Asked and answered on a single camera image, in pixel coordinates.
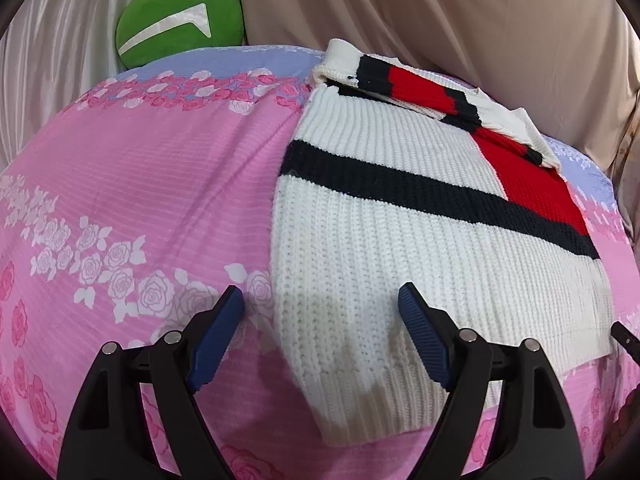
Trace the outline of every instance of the bed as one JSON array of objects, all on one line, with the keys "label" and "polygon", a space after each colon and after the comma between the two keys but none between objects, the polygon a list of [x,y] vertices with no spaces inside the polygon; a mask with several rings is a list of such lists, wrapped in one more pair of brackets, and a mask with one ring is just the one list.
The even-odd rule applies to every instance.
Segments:
[{"label": "bed", "polygon": [[[52,476],[102,343],[149,344],[230,283],[245,293],[246,317],[196,400],[237,478],[410,473],[431,430],[326,446],[274,337],[271,200],[321,59],[295,46],[202,49],[121,73],[69,104],[2,175],[0,399]],[[547,142],[604,263],[614,316],[640,333],[640,276],[611,182],[585,155]],[[589,472],[638,383],[624,352],[562,377]],[[174,469],[149,388],[143,402],[161,465]],[[487,410],[467,470],[483,462],[494,421]]]}]

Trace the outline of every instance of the mattress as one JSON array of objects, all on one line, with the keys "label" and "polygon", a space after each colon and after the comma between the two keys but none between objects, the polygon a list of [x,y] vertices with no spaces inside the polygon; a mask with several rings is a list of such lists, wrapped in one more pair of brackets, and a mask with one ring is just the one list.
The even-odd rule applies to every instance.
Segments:
[{"label": "mattress", "polygon": [[[238,478],[404,480],[431,428],[372,444],[322,443],[273,330],[271,205],[282,155],[322,53],[201,49],[100,83],[56,115],[0,177],[0,402],[54,473],[78,389],[108,340],[155,341],[232,283],[246,316],[196,400]],[[615,317],[640,333],[640,276],[610,181],[548,139],[609,277]],[[562,378],[593,469],[640,370],[623,352]],[[151,388],[161,465],[175,470]],[[484,460],[485,411],[467,470]]]}]

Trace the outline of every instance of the knit sweater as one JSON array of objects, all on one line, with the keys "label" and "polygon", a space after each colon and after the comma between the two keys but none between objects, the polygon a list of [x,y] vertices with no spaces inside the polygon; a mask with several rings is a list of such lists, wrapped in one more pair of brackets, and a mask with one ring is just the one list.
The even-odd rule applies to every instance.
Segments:
[{"label": "knit sweater", "polygon": [[314,79],[276,187],[271,267],[280,345],[327,444],[442,410],[398,315],[408,281],[489,341],[537,338],[558,374],[609,353],[602,262],[523,110],[341,40]]}]

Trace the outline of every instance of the sweater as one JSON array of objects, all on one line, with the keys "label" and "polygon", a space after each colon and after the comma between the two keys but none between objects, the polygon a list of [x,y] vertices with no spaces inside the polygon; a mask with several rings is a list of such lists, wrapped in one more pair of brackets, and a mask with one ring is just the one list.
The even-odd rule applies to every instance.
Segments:
[{"label": "sweater", "polygon": [[437,421],[446,393],[399,317],[405,282],[488,341],[535,337],[558,374],[610,352],[604,267],[523,110],[341,40],[314,84],[271,269],[278,340],[327,444]]}]

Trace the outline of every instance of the silver screw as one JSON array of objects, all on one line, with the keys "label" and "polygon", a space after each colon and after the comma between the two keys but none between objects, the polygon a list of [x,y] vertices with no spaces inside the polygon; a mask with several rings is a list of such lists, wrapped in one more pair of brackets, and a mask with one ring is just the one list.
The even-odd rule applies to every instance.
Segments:
[{"label": "silver screw", "polygon": [[475,330],[471,330],[470,328],[463,328],[460,331],[460,339],[462,341],[466,341],[467,343],[472,343],[476,339],[478,339],[478,334]]},{"label": "silver screw", "polygon": [[540,350],[540,343],[532,338],[525,339],[524,346],[526,346],[527,350],[531,350],[532,352]]},{"label": "silver screw", "polygon": [[108,343],[105,343],[104,345],[102,345],[102,353],[106,355],[113,354],[117,349],[118,349],[118,343],[113,341],[109,341]]},{"label": "silver screw", "polygon": [[168,345],[175,345],[180,339],[182,339],[182,334],[177,330],[171,330],[171,332],[164,334],[164,342]]}]

